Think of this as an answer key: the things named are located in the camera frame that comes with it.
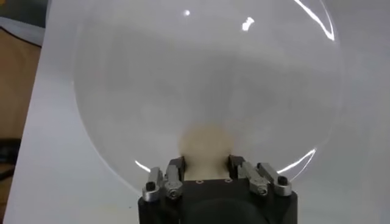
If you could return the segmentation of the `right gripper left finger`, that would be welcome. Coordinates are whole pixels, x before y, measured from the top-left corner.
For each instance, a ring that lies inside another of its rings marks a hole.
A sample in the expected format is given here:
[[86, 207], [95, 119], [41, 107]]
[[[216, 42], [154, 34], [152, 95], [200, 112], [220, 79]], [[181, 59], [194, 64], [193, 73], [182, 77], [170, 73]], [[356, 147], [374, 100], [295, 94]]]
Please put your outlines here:
[[159, 167], [151, 168], [142, 188], [141, 199], [146, 203], [163, 200], [180, 203], [183, 197], [185, 167], [185, 159], [180, 156], [170, 160], [165, 172]]

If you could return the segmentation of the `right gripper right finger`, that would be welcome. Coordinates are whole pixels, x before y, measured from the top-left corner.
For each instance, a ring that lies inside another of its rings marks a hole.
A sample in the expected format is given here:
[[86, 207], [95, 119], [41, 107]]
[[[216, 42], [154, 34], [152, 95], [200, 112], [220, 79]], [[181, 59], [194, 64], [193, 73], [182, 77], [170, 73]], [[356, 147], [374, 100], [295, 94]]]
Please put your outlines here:
[[253, 166], [241, 156], [230, 155], [227, 168], [231, 179], [247, 179], [249, 190], [256, 195], [265, 197], [269, 189], [281, 197], [289, 197], [292, 194], [291, 182], [287, 177], [278, 174], [269, 163]]

